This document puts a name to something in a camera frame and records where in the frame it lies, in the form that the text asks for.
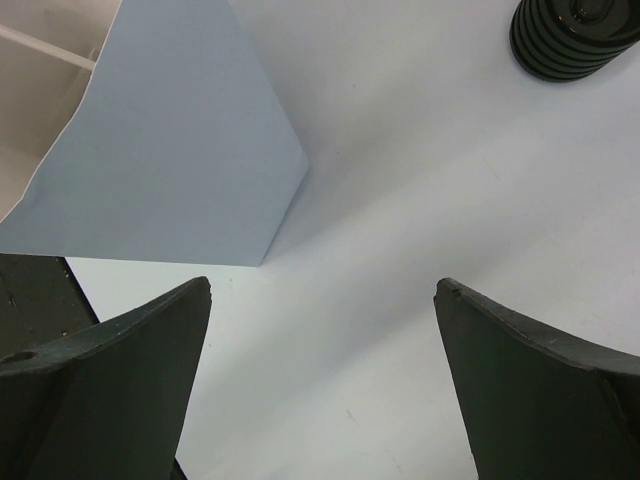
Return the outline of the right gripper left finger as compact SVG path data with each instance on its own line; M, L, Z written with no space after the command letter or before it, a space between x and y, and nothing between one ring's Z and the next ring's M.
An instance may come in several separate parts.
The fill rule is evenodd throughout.
M3 358L2 478L171 478L210 310L196 277Z

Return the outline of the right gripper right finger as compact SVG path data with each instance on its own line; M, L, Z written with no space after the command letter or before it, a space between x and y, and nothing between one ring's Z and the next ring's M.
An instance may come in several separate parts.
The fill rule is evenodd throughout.
M638 478L638 357L451 278L434 306L479 478Z

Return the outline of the light blue paper bag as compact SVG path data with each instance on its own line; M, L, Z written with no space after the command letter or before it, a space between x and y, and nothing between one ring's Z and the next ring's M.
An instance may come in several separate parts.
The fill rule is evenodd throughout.
M1 5L1 249L261 263L306 174L226 1Z

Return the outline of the black lid stack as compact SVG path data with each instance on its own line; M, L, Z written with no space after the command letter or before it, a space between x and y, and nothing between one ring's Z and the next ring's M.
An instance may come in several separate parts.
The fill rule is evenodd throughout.
M581 80L639 43L639 3L524 0L509 41L530 75L553 83Z

